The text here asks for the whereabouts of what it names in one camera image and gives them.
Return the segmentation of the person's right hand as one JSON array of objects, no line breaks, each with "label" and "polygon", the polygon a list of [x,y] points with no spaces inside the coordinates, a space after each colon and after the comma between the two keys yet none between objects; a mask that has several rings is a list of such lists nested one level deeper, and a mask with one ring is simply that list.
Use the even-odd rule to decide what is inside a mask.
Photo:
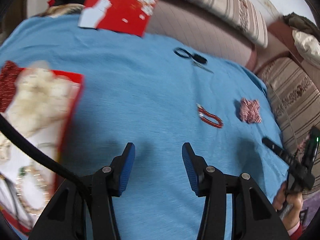
[{"label": "person's right hand", "polygon": [[285,190],[286,182],[284,181],[278,190],[272,205],[276,211],[281,210],[285,202],[292,206],[291,211],[282,219],[285,229],[289,231],[300,224],[299,214],[303,207],[303,195],[301,192],[288,194]]}]

